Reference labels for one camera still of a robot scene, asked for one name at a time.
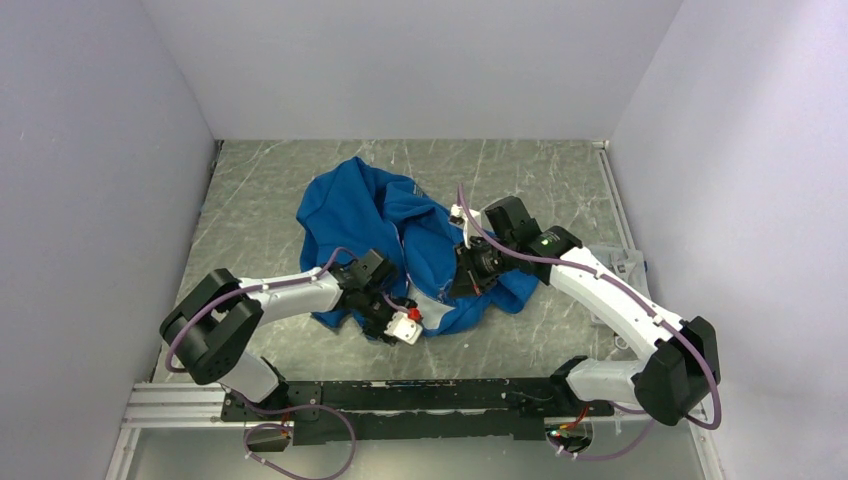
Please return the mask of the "blue zip jacket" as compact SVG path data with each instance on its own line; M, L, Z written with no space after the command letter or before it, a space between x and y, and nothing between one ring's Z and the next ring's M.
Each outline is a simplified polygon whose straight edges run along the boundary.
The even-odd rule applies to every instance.
M449 335L481 322L487 308L521 312L537 288L535 277L513 271L479 297L452 298L454 247L461 229L450 225L448 208L430 198L413 179L353 157L317 176L306 188L296 219L304 229L299 257L303 270L346 248L339 261L375 249L399 271L394 296L413 299L426 337Z

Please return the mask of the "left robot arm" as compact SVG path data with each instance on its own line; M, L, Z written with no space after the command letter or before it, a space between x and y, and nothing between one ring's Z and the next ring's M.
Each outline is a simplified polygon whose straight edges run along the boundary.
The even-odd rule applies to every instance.
M248 351L263 325L306 313L356 313L370 339L413 345L423 328L415 301L393 297L395 265L380 252L357 257L338 247L321 266L286 276L237 278L217 269L172 310L160 326L165 367L196 384L217 383L264 420L289 404L289 385L269 361Z

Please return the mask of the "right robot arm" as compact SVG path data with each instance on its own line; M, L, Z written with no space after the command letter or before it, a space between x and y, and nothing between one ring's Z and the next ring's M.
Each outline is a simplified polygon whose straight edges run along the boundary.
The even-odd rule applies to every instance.
M565 228L542 229L517 197L478 212L458 195L449 221L463 235L454 247L450 296L481 296L502 276L520 272L576 300L635 353L633 361L575 356L565 362L550 377L557 411L574 415L589 402L606 401L634 405L667 426L682 419L706 430L721 425L720 362L708 320L686 320L659 306Z

